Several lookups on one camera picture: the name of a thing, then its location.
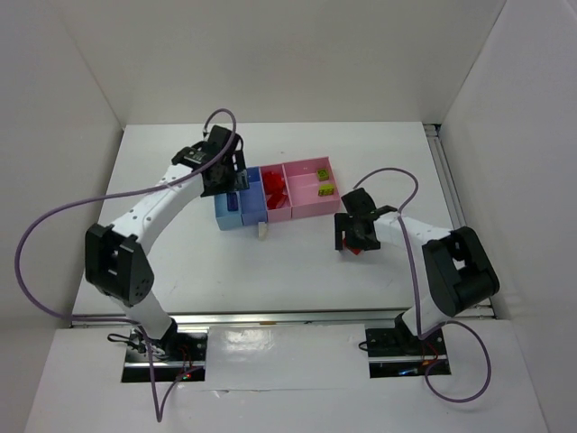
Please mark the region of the red curved lego brick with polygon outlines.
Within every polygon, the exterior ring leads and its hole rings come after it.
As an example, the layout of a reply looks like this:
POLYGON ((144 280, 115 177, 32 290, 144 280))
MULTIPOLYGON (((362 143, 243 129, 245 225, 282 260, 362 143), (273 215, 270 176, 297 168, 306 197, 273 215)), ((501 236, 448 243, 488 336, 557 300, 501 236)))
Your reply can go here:
POLYGON ((354 245, 351 245, 346 238, 343 239, 343 247, 351 251, 355 255, 359 255, 363 252, 363 249, 354 245))

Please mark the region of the blue lego brick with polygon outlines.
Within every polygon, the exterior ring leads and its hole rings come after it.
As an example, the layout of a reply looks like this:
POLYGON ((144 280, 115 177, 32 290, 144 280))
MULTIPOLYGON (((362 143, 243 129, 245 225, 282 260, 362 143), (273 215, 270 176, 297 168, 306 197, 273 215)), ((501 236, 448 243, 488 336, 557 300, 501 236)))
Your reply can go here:
POLYGON ((226 194, 226 204, 228 212, 237 212, 239 210, 239 200, 236 192, 226 194))

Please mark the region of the red round lego piece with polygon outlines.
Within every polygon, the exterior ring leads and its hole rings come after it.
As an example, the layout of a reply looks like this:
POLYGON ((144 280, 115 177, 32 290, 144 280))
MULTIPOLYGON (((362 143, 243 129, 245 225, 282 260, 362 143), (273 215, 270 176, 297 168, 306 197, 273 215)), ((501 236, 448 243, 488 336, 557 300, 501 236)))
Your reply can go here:
POLYGON ((266 195, 282 193, 285 188, 285 181, 282 175, 275 171, 264 171, 262 173, 262 184, 266 195))

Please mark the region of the red rectangular lego brick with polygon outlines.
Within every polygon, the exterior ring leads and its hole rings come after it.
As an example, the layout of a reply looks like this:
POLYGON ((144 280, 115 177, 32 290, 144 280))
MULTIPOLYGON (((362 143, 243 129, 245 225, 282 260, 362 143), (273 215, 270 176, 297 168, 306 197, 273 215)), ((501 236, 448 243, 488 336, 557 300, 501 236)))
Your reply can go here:
POLYGON ((267 209, 275 210, 284 207, 288 200, 288 195, 283 192, 275 192, 267 199, 267 209))

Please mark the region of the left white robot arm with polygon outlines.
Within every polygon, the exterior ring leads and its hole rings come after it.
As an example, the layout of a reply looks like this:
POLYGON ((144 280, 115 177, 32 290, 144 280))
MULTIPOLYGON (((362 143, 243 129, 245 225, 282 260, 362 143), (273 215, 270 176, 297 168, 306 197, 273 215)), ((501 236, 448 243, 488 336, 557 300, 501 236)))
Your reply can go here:
POLYGON ((85 278, 136 322, 138 343, 160 359, 177 356, 188 339, 152 287, 148 255, 165 228, 196 198, 247 189, 243 138, 222 126, 178 151, 161 180, 111 224, 85 235, 85 278))

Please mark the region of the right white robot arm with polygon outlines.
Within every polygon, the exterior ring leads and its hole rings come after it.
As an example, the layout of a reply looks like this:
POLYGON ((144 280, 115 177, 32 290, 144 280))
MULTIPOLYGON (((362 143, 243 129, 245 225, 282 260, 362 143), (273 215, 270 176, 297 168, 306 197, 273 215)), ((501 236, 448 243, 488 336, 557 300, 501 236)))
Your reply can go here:
POLYGON ((402 216, 394 207, 377 207, 363 188, 344 195, 342 202, 345 211, 334 215, 337 251, 400 247, 408 254, 413 282, 418 282, 416 258, 425 266, 426 295, 398 315, 392 328, 368 332, 362 347, 370 356, 418 355, 422 335, 439 336, 435 327, 499 292, 497 273, 472 228, 435 227, 402 216))

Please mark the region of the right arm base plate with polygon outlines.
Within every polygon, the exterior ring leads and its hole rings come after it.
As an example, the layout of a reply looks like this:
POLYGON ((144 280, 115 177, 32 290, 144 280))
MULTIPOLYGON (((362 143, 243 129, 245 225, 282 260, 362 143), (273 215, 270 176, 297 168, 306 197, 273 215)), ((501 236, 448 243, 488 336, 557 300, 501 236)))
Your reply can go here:
POLYGON ((450 375, 444 335, 435 331, 427 340, 401 340, 393 328, 368 328, 358 348, 368 356, 372 379, 450 375))

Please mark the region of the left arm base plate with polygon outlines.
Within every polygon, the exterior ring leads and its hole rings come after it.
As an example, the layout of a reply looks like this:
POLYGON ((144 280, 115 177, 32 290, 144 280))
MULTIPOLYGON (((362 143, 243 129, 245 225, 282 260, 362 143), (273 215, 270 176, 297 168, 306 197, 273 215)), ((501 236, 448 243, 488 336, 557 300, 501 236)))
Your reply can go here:
MULTIPOLYGON (((173 382, 183 375, 183 382, 203 382, 206 378, 206 350, 208 329, 189 328, 181 333, 183 343, 178 343, 171 355, 153 355, 153 367, 157 382, 173 382)), ((125 345, 124 366, 121 382, 144 383, 150 381, 148 353, 143 339, 136 330, 129 336, 109 334, 111 343, 125 345)))

